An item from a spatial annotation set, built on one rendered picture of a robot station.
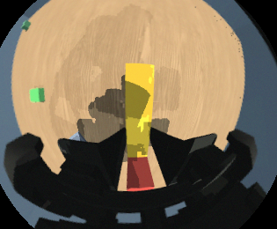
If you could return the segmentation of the yellow bar with red block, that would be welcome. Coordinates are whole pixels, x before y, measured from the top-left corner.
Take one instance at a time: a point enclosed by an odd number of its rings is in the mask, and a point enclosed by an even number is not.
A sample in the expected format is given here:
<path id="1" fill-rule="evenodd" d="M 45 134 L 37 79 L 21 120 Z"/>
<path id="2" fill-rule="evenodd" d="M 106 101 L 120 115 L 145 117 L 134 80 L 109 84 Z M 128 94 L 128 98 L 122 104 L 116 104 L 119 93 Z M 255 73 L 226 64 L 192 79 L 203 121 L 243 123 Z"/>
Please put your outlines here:
<path id="1" fill-rule="evenodd" d="M 149 170 L 149 129 L 151 129 L 155 65 L 125 63 L 125 115 L 127 115 L 127 190 L 155 187 Z"/>

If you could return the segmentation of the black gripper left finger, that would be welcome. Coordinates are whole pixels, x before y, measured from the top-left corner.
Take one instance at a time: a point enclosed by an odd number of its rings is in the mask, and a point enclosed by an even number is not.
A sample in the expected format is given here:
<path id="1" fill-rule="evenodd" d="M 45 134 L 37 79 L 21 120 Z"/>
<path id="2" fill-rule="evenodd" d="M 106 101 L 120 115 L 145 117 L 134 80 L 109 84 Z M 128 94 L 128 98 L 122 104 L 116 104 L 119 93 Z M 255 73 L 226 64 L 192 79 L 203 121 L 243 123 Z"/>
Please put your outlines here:
<path id="1" fill-rule="evenodd" d="M 110 190 L 118 190 L 120 169 L 123 165 L 127 128 L 113 133 L 99 143 L 81 142 L 81 140 L 62 138 L 57 140 L 64 159 L 77 160 L 79 163 L 95 165 L 102 171 Z"/>

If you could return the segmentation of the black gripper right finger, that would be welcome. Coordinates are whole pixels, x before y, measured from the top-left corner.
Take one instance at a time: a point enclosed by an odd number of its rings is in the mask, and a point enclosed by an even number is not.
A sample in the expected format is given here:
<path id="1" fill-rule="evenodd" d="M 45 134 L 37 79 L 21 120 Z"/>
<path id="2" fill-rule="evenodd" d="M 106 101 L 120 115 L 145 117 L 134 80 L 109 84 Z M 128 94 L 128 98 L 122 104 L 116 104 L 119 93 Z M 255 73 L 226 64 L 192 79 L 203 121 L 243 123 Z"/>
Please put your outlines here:
<path id="1" fill-rule="evenodd" d="M 216 139 L 216 133 L 209 133 L 209 135 L 181 140 L 167 135 L 160 129 L 149 129 L 149 142 L 152 143 L 152 150 L 162 170 L 165 185 L 178 184 L 176 182 L 178 175 L 184 170 L 192 153 L 202 147 L 214 145 Z"/>

